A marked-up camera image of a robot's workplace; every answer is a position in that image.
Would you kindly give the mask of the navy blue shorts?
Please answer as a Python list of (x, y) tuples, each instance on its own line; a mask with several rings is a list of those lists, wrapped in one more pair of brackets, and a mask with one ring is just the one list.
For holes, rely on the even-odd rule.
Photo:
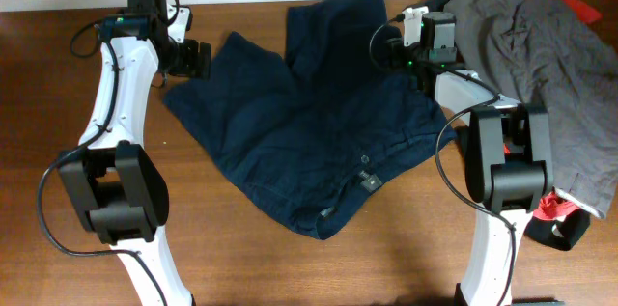
[(398, 34), (384, 0), (292, 7), (284, 54), (232, 33), (210, 78), (174, 86), (164, 102), (257, 208), (325, 240), (455, 137), (409, 74), (376, 68)]

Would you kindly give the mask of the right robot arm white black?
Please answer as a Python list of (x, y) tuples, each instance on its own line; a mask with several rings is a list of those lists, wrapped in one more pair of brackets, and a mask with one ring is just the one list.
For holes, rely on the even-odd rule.
[(390, 42), (393, 69), (407, 69), (419, 88), (452, 112), (459, 129), (467, 192), (451, 192), (476, 211), (469, 263), (457, 305), (512, 305), (512, 281), (524, 231), (553, 187), (547, 110), (505, 97), (461, 67), (456, 20), (428, 7), (394, 16), (403, 36)]

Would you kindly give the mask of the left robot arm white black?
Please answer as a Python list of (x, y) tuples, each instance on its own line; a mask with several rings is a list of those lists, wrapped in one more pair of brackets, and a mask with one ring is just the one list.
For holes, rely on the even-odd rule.
[(53, 162), (79, 222), (116, 255), (144, 305), (192, 305), (166, 238), (169, 193), (144, 150), (154, 77), (207, 79), (211, 46), (186, 37), (192, 12), (178, 0), (127, 0), (94, 23), (102, 69), (77, 147)]

